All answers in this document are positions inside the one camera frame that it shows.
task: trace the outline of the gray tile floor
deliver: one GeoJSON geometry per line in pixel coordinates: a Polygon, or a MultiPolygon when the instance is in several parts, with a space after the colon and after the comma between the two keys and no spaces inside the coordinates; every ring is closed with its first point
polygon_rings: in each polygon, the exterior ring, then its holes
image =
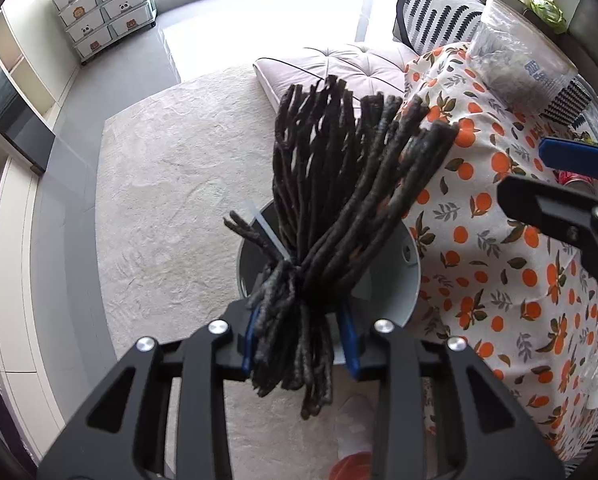
{"type": "Polygon", "coordinates": [[[182,80],[280,50],[391,41],[396,1],[203,0],[160,15],[156,27],[121,41],[81,70],[55,125],[32,226],[36,329],[65,418],[116,362],[94,225],[105,120],[182,80]]]}

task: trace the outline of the tufted cushion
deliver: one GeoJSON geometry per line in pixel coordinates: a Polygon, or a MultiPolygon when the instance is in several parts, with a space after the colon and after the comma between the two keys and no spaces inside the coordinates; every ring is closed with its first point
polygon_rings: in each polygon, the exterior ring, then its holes
{"type": "Polygon", "coordinates": [[[359,98],[378,91],[402,96],[404,70],[417,57],[402,43],[390,42],[380,47],[363,43],[343,44],[332,48],[302,48],[284,57],[260,57],[254,71],[270,103],[277,110],[279,99],[291,84],[308,88],[334,74],[348,82],[354,92],[355,113],[359,98]]]}

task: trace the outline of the red can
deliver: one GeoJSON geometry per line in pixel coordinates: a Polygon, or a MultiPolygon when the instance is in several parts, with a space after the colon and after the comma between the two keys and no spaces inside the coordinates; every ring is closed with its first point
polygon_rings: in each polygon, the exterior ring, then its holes
{"type": "Polygon", "coordinates": [[[569,171],[558,171],[557,182],[562,186],[594,195],[594,179],[589,176],[570,173],[569,171]]]}

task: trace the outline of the gray bucket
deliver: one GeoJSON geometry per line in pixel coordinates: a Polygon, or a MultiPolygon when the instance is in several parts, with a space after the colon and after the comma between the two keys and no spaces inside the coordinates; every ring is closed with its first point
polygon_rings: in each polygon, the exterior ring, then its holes
{"type": "MultiPolygon", "coordinates": [[[[275,206],[269,202],[261,214],[272,230],[279,232],[275,206]]],[[[255,229],[263,234],[258,223],[255,229]]],[[[242,298],[251,292],[258,274],[266,264],[259,248],[243,240],[237,253],[237,288],[242,298]]],[[[370,264],[368,270],[351,291],[351,296],[368,301],[377,319],[390,319],[404,326],[415,309],[421,283],[421,263],[415,242],[407,227],[400,222],[392,237],[370,264]]],[[[334,316],[330,316],[330,329],[335,343],[335,364],[344,363],[339,341],[339,330],[334,316]]]]}

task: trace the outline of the clear plastic bag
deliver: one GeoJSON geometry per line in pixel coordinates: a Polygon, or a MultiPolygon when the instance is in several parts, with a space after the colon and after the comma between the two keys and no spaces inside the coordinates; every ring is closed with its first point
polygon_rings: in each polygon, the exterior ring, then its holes
{"type": "Polygon", "coordinates": [[[576,66],[523,16],[487,0],[468,48],[483,82],[515,111],[538,114],[576,76],[576,66]]]}

